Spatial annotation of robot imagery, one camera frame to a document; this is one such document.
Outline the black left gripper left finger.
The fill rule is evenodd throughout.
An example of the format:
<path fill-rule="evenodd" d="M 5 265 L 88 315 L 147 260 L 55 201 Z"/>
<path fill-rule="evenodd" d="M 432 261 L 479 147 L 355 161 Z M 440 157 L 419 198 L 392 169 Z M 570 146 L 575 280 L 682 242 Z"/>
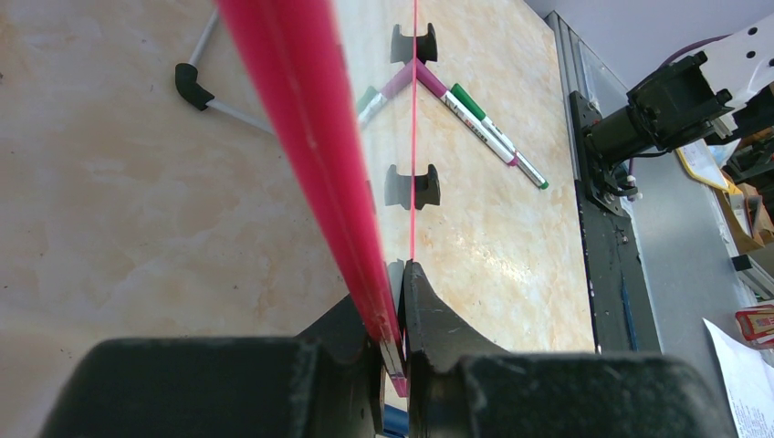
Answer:
<path fill-rule="evenodd" d="M 294 337 L 109 339 L 44 437 L 373 437 L 384 376 L 350 297 Z"/>

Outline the pink framed whiteboard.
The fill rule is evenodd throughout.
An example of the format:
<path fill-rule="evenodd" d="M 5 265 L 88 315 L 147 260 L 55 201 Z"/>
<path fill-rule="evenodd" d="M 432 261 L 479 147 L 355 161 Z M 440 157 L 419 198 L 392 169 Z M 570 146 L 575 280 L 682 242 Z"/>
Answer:
<path fill-rule="evenodd" d="M 221 1 L 221 17 L 396 393 L 406 397 L 397 320 L 330 1 Z"/>

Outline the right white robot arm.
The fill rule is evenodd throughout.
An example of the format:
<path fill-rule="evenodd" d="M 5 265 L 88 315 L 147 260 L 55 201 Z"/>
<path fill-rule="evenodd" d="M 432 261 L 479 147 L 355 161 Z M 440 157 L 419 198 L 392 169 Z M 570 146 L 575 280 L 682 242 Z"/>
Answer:
<path fill-rule="evenodd" d="M 627 103 L 583 130 L 591 167 L 610 174 L 651 147 L 740 140 L 773 122 L 773 17 L 713 39 L 663 64 Z"/>

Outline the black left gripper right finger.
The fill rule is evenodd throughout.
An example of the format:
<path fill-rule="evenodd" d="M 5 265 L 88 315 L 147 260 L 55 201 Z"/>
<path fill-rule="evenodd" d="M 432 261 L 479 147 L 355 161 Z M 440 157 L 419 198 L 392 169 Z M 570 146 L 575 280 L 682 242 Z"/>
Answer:
<path fill-rule="evenodd" d="M 729 409 L 686 362 L 625 352 L 513 353 L 403 270 L 412 437 L 733 437 Z"/>

